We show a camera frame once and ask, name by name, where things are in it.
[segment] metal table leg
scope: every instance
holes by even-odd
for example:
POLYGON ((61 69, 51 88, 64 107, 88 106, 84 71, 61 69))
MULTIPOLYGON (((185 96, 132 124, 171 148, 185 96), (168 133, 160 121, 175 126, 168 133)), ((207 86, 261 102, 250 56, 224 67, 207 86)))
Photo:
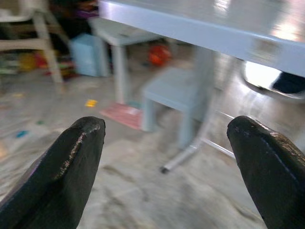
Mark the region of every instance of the metal table leg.
POLYGON ((116 101, 125 104, 130 99, 130 79, 124 46, 112 46, 116 101))
MULTIPOLYGON (((204 49, 197 50, 197 58, 200 56, 203 56, 203 57, 205 57, 204 62, 207 63, 207 62, 211 61, 211 59, 206 60, 206 58, 208 58, 208 55, 206 55, 206 53, 204 53, 204 52, 206 52, 206 50, 204 50, 204 49)), ((228 64, 228 69, 226 70, 227 77, 225 79, 223 89, 216 90, 216 92, 214 92, 214 94, 209 102, 209 105, 207 107, 207 109, 208 109, 207 114, 205 115, 204 121, 203 121, 203 123, 200 127, 200 130, 199 130, 197 136, 195 137, 195 139, 184 151, 182 151, 180 154, 178 154, 176 157, 174 157, 166 165, 161 167, 162 173, 168 173, 169 171, 173 170, 176 166, 178 166, 183 161, 185 161, 190 156, 192 156, 194 153, 196 153, 197 150, 202 146, 203 143, 207 143, 208 145, 210 145, 214 148, 217 148, 221 152, 223 152, 231 157, 234 157, 234 154, 231 151, 206 139, 206 136, 211 127, 215 111, 217 111, 222 105, 222 98, 223 98, 222 95, 226 91, 226 88, 231 80, 235 67, 237 66, 236 64, 238 64, 238 61, 239 61, 238 59, 233 58, 232 61, 228 64)), ((198 60, 196 60, 197 70, 202 68, 201 66, 198 66, 199 64, 200 64, 200 62, 198 60)))

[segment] floor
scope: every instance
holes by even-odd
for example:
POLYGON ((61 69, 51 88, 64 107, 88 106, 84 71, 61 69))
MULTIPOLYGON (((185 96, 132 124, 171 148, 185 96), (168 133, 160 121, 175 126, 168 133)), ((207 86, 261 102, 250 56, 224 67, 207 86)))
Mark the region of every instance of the floor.
MULTIPOLYGON (((131 47, 130 69, 135 101, 141 87, 161 69, 141 62, 145 46, 131 47)), ((181 45, 171 64, 192 66, 191 48, 181 45)), ((217 85, 227 58, 219 57, 217 85)), ((93 115, 115 100, 113 77, 80 76, 65 90, 34 71, 8 79, 0 96, 0 199, 29 165, 76 119, 93 115), (97 100, 86 107, 88 99, 97 100), (24 130, 24 135, 17 136, 24 130)), ((293 141, 304 129, 304 105, 288 104, 251 92, 235 75, 221 111, 252 115, 293 141)), ((158 130, 144 133, 106 121, 102 159, 79 229, 265 229, 236 162, 209 146, 173 172, 159 167, 176 155, 180 114, 160 107, 158 130)), ((215 115, 209 137, 230 148, 225 136, 230 120, 215 115)), ((302 141, 299 147, 304 148, 302 141)))

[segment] blue storage bin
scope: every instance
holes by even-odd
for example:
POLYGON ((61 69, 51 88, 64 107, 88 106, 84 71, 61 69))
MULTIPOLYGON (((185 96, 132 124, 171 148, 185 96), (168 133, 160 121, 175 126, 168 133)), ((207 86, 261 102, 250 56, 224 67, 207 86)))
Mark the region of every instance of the blue storage bin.
POLYGON ((82 75, 101 76, 100 55, 94 47, 94 36, 81 34, 71 40, 72 58, 76 72, 82 75))

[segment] tiled floor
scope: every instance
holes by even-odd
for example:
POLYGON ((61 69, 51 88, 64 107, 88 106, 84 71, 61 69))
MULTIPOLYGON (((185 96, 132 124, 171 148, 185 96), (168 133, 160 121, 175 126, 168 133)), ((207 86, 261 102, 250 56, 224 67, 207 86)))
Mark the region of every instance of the tiled floor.
MULTIPOLYGON (((138 102, 141 86, 159 71, 137 61, 142 59, 141 49, 133 46, 130 60, 133 96, 138 102)), ((180 50, 180 59, 173 64, 191 64, 190 48, 182 46, 180 50)), ((225 74, 222 69, 218 68, 220 76, 225 74)), ((10 79, 6 89, 0 97, 0 199, 63 129, 82 116, 101 117, 99 111, 115 99, 112 77, 74 78, 59 94, 51 78, 36 71, 10 79), (88 99, 97 100, 97 105, 84 106, 88 99), (28 134, 16 138, 17 130, 27 130, 28 134)), ((221 111, 232 116, 251 114, 292 140, 304 128, 304 105, 254 94, 237 76, 221 111)), ((209 146, 203 146, 168 175, 158 171, 179 152, 179 120, 178 112, 162 108, 158 130, 144 133, 106 119, 101 164, 79 229, 265 228, 235 161, 209 146)), ((225 136, 228 122, 215 116, 209 133, 212 140, 226 147, 230 147, 225 136)))

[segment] dark object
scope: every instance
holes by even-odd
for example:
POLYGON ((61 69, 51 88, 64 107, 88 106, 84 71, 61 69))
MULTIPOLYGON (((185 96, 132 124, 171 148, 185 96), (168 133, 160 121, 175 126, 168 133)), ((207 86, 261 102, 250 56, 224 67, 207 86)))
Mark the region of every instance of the dark object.
POLYGON ((305 157, 282 134, 240 116, 228 125, 237 164, 269 229, 305 228, 305 157))
POLYGON ((0 202, 0 228, 75 229, 98 169, 105 123, 84 117, 65 130, 0 202))
POLYGON ((299 93, 305 91, 305 78, 282 72, 272 88, 286 94, 299 93))

